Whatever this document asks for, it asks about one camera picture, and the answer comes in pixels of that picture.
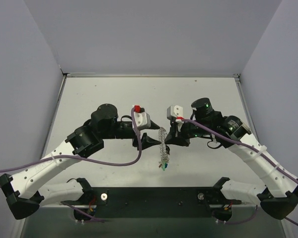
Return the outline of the metal disc with keyrings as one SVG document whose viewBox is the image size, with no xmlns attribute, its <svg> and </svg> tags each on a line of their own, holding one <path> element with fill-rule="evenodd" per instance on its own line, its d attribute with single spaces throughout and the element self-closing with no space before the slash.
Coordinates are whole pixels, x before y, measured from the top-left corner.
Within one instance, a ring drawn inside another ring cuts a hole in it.
<svg viewBox="0 0 298 238">
<path fill-rule="evenodd" d="M 160 127 L 158 130 L 158 140 L 161 142 L 161 144 L 159 145 L 159 149 L 160 149 L 159 167 L 160 168 L 163 164 L 169 163 L 170 149 L 164 142 L 166 137 L 167 137 L 166 130 L 163 127 Z"/>
</svg>

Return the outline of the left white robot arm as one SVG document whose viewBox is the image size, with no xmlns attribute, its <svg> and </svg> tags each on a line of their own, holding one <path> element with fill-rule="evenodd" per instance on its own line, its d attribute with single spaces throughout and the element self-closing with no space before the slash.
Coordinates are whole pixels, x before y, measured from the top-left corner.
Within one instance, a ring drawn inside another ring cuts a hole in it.
<svg viewBox="0 0 298 238">
<path fill-rule="evenodd" d="M 150 138 L 142 130 L 158 130 L 149 114 L 141 106 L 132 107 L 129 121 L 118 119 L 118 110 L 112 104 L 102 104 L 90 119 L 74 130 L 51 153 L 37 163 L 19 169 L 13 175 L 0 176 L 0 188 L 13 216 L 17 220 L 27 218 L 40 207 L 66 201 L 94 205 L 97 195 L 84 178 L 71 179 L 61 184 L 48 185 L 48 181 L 70 166 L 81 161 L 89 162 L 90 156 L 104 148 L 105 139 L 130 139 L 139 154 L 132 162 L 121 166 L 131 166 L 141 157 L 144 149 L 161 142 Z"/>
</svg>

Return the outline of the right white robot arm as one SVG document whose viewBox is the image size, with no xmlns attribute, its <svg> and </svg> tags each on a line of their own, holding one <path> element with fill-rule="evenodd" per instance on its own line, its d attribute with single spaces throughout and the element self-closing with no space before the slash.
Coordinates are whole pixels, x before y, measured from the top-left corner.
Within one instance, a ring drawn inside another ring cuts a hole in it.
<svg viewBox="0 0 298 238">
<path fill-rule="evenodd" d="M 213 109 L 209 98 L 191 104 L 185 119 L 183 108 L 167 109 L 170 131 L 166 145 L 187 147 L 192 138 L 207 138 L 239 157 L 263 182 L 255 185 L 223 177 L 213 186 L 225 201 L 241 201 L 260 206 L 268 215 L 283 220 L 298 205 L 298 177 L 286 170 L 261 145 L 251 129 L 236 116 L 223 116 Z"/>
</svg>

